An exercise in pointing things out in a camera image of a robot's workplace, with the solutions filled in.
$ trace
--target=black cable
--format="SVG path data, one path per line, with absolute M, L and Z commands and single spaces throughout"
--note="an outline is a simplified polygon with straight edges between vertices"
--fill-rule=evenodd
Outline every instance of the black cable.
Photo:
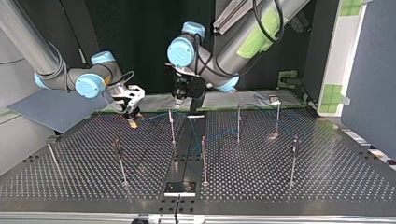
M 285 22 L 283 19 L 283 10 L 282 7 L 279 4 L 278 0 L 274 0 L 275 2 L 275 6 L 276 6 L 276 10 L 277 13 L 279 15 L 279 33 L 278 33 L 278 38 L 277 39 L 273 39 L 268 32 L 265 30 L 265 27 L 262 25 L 262 20 L 259 17 L 259 13 L 257 11 L 257 1 L 253 0 L 253 13 L 254 13 L 254 17 L 256 18 L 257 23 L 259 24 L 260 29 L 262 30 L 262 32 L 264 33 L 265 37 L 267 37 L 267 39 L 269 39 L 271 42 L 273 43 L 279 43 L 282 38 L 283 38 L 283 34 L 285 33 Z
M 299 77 L 299 79 L 300 79 L 300 81 L 301 81 L 301 85 L 303 86 L 303 89 L 304 89 L 304 91 L 305 91 L 305 93 L 308 95 L 308 98 L 310 98 L 311 100 L 311 102 L 312 102 L 312 104 L 314 104 L 314 106 L 316 107 L 316 108 L 318 108 L 318 105 L 315 103 L 315 101 L 314 101 L 314 98 L 312 98 L 312 96 L 309 94 L 309 92 L 306 90 L 306 87 L 305 87 L 305 85 L 304 85 L 304 83 L 303 83 L 303 79 L 302 78 L 300 78 Z
M 21 59 L 18 59 L 18 60 L 12 61 L 12 62 L 7 62 L 7 63 L 0 63 L 0 65 L 11 64 L 11 63 L 18 63 L 18 62 L 21 62 L 21 61 L 23 61 L 23 60 L 24 60 L 24 58 L 21 58 Z

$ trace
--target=black curtain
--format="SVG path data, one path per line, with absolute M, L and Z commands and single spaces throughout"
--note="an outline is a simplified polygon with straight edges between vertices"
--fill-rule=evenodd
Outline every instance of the black curtain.
M 210 47 L 214 0 L 85 0 L 101 50 L 110 50 L 122 72 L 135 70 L 134 84 L 147 93 L 170 92 L 173 73 L 165 68 L 166 49 L 184 21 L 207 29 Z

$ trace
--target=yellow-green tape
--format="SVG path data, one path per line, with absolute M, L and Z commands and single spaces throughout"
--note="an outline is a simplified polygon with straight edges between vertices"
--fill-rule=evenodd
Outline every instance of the yellow-green tape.
M 340 16 L 357 16 L 361 12 L 362 0 L 343 0 Z
M 337 107 L 341 103 L 342 85 L 326 84 L 320 104 L 320 113 L 336 113 Z
M 275 34 L 279 30 L 279 15 L 277 12 L 269 9 L 262 16 L 262 25 L 268 34 L 275 38 Z M 259 25 L 257 25 L 236 53 L 243 58 L 251 59 L 257 52 L 260 50 L 267 51 L 272 45 L 273 43 L 265 37 Z

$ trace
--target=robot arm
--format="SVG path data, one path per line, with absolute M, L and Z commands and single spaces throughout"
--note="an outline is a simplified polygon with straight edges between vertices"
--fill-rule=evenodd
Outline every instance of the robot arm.
M 237 6 L 233 1 L 231 6 L 246 9 L 252 0 L 240 1 L 243 6 Z M 293 18 L 309 0 L 280 0 L 284 24 Z M 271 36 L 279 30 L 279 15 L 273 0 L 262 0 L 261 21 Z M 202 77 L 206 83 L 223 92 L 234 91 L 239 80 L 238 74 L 248 62 L 260 51 L 266 51 L 272 42 L 263 34 L 253 13 L 247 14 L 247 22 L 235 37 L 225 46 L 219 55 L 213 55 L 199 44 L 199 39 L 205 36 L 205 27 L 195 22 L 186 22 L 182 34 L 168 48 L 168 59 L 180 74 L 193 73 Z
M 90 69 L 70 69 L 61 53 L 38 32 L 16 0 L 0 1 L 0 28 L 35 69 L 38 86 L 77 91 L 86 98 L 109 91 L 122 108 L 123 116 L 132 127 L 136 126 L 134 121 L 145 91 L 138 86 L 125 86 L 125 76 L 110 52 L 93 55 Z

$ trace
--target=wire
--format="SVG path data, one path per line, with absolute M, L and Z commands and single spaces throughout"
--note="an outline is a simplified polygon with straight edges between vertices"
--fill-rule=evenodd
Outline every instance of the wire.
M 247 105 L 253 105 L 253 106 L 259 108 L 259 111 L 260 111 L 260 112 L 265 113 L 265 114 L 267 115 L 267 111 L 264 110 L 264 109 L 262 109 L 262 108 L 259 107 L 258 105 L 254 105 L 254 104 L 245 104 L 245 105 L 241 105 L 241 108 L 244 107 L 244 106 L 247 106 Z M 290 130 L 289 126 L 286 125 L 286 124 L 285 124 L 285 126 L 283 126 L 282 129 L 285 130 L 285 131 L 289 134 L 290 137 L 294 137 L 294 134 L 293 134 L 293 132 Z
M 282 40 L 282 38 L 283 38 L 283 34 L 285 33 L 285 26 L 284 26 L 284 19 L 283 19 L 283 10 L 282 10 L 282 7 L 280 6 L 280 4 L 279 4 L 279 1 L 278 0 L 274 0 L 274 2 L 275 2 L 275 6 L 276 6 L 276 10 L 277 10 L 277 13 L 278 13 L 278 15 L 279 15 L 279 33 L 278 33 L 278 35 L 279 35 L 279 37 L 277 38 L 277 39 L 274 39 L 274 38 L 272 38 L 269 34 L 268 34 L 268 32 L 265 30 L 265 27 L 264 27 L 264 25 L 262 24 L 262 20 L 260 19 L 260 17 L 259 17 L 259 13 L 258 13 L 258 11 L 257 11 L 257 1 L 256 0 L 253 0 L 252 1 L 253 2 L 253 13 L 254 13 L 254 17 L 256 18 L 256 21 L 257 21 L 257 23 L 259 24 L 259 27 L 260 27 L 260 29 L 262 30 L 262 33 L 265 35 L 265 37 L 267 37 L 267 39 L 269 39 L 271 42 L 273 42 L 273 43 L 279 43 L 281 40 Z
M 121 80 L 117 81 L 115 84 L 119 83 L 120 81 L 122 81 L 122 84 L 124 84 L 124 83 L 126 83 L 127 81 L 131 80 L 131 78 L 133 78 L 133 77 L 134 77 L 134 71 L 129 71 L 129 72 L 125 73 L 124 75 L 122 75 Z M 108 85 L 107 85 L 107 89 L 105 89 L 104 91 L 101 92 L 102 98 L 105 100 L 106 104 L 107 104 L 108 106 L 110 106 L 110 107 L 114 110 L 114 112 L 116 112 L 116 113 L 118 113 L 118 114 L 124 114 L 126 111 L 129 110 L 128 107 L 125 108 L 125 109 L 122 110 L 122 111 L 119 111 L 119 110 L 118 110 L 116 107 L 114 107 L 113 104 L 111 104 L 111 103 L 107 100 L 107 98 L 105 97 L 105 92 L 112 90 L 112 88 L 114 88 L 114 87 L 113 87 L 113 86 L 108 86 Z
M 166 116 L 166 115 L 168 115 L 168 113 L 159 114 L 159 115 L 150 117 L 150 118 L 148 118 L 148 119 L 142 119 L 142 121 L 148 121 L 148 120 L 156 119 L 156 118 L 163 117 L 163 116 Z
M 23 60 L 25 60 L 25 59 L 24 59 L 24 58 L 21 58 L 21 59 L 15 60 L 15 61 L 7 62 L 7 63 L 0 63 L 0 65 L 11 64 L 11 63 L 18 63 L 18 62 L 21 62 L 21 61 L 23 61 Z
M 207 138 L 207 140 L 206 140 L 206 142 L 211 142 L 211 141 L 214 141 L 214 140 L 216 140 L 216 139 L 218 139 L 219 137 L 222 137 L 223 135 L 225 135 L 225 134 L 227 134 L 227 133 L 229 133 L 229 132 L 231 132 L 231 133 L 234 133 L 235 131 L 238 131 L 237 129 L 228 129 L 228 130 L 226 130 L 226 131 L 224 131 L 224 132 L 221 132 L 221 133 L 218 133 L 218 134 L 216 134 L 216 135 L 214 135 L 213 137 L 210 137 L 210 138 Z M 197 146 L 195 146 L 195 148 L 192 150 L 192 152 L 191 152 L 191 155 L 194 153 L 194 151 L 198 148 L 198 147 L 200 147 L 202 144 L 200 143 L 200 144 L 198 144 Z
M 195 127 L 194 124 L 192 123 L 191 119 L 187 118 L 191 124 L 191 128 L 192 128 L 192 132 L 194 133 L 194 137 L 195 137 L 195 144 L 198 145 L 199 141 L 198 141 L 198 137 L 197 137 L 197 133 L 195 131 Z
M 308 95 L 308 97 L 311 99 L 312 104 L 314 104 L 314 106 L 315 106 L 316 108 L 318 108 L 318 105 L 315 103 L 314 98 L 312 98 L 312 96 L 311 96 L 311 95 L 309 94 L 309 92 L 306 90 L 306 87 L 305 87 L 305 85 L 304 85 L 304 83 L 303 83 L 303 79 L 300 78 L 300 77 L 299 77 L 299 79 L 300 79 L 300 81 L 301 81 L 301 85 L 303 86 L 303 89 L 304 89 L 305 93 L 306 93 L 306 94 Z
M 263 104 L 268 105 L 268 106 L 272 107 L 273 109 L 276 109 L 276 107 L 274 107 L 273 105 L 267 104 L 267 102 L 265 102 L 265 99 L 261 98 L 258 94 L 254 94 L 253 97 L 257 101 L 262 102 Z

